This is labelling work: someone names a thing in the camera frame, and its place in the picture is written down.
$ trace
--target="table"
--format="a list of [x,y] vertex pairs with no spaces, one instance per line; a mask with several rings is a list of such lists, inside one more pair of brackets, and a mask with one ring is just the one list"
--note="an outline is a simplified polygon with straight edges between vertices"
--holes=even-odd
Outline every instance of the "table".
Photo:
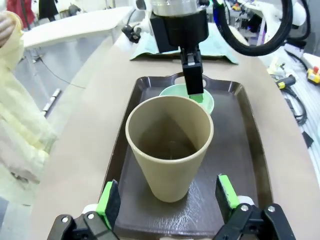
[[116,41],[115,27],[130,13],[131,6],[88,12],[52,21],[25,32],[24,48],[38,48],[72,39],[105,34],[111,31]]
[[[27,239],[46,239],[58,215],[78,217],[86,205],[98,202],[136,79],[182,71],[180,60],[129,61],[132,53],[115,45],[101,58],[103,67],[94,74],[51,153]],[[264,148],[273,200],[282,206],[297,240],[314,239],[320,228],[310,223],[318,222],[320,191],[304,139],[262,62],[234,55],[239,65],[204,60],[204,74],[243,84]]]

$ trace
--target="cup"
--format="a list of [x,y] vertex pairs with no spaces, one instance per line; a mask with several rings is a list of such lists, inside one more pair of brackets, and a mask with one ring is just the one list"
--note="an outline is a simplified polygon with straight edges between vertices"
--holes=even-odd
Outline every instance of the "cup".
[[157,96],[130,113],[125,135],[152,193],[173,203],[188,193],[213,138],[214,125],[194,100]]

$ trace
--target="plastic tray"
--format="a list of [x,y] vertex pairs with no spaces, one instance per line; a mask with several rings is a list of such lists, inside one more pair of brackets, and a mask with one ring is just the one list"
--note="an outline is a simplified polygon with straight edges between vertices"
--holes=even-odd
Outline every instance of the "plastic tray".
[[119,182],[121,207],[114,231],[130,239],[163,236],[200,239],[214,237],[224,224],[215,198],[218,174],[227,174],[238,195],[249,196],[261,208],[272,203],[263,146],[244,87],[234,81],[203,76],[214,98],[214,135],[188,194],[175,203],[158,200],[151,192],[126,135],[130,112],[175,84],[173,76],[139,78],[133,88],[114,145],[104,185]]

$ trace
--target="lab equipment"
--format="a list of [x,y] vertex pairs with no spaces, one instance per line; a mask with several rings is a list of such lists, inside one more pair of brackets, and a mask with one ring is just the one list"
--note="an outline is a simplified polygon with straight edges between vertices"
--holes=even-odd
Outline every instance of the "lab equipment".
[[[222,0],[213,0],[213,17],[225,41],[236,51],[248,56],[269,54],[278,49],[288,37],[293,21],[291,0],[282,0],[282,22],[275,36],[266,44],[247,46],[229,29]],[[182,71],[188,95],[203,94],[202,58],[199,43],[209,36],[206,8],[209,0],[145,0],[145,20],[134,31],[151,32],[160,53],[180,48]]]

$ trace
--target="white table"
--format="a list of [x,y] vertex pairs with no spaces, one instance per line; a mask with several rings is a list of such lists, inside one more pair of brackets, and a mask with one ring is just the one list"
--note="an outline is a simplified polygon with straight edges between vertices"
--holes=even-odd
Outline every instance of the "white table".
[[115,27],[131,12],[131,6],[117,7],[79,14],[52,21],[31,29],[23,35],[24,48],[38,48],[72,39],[112,33]]

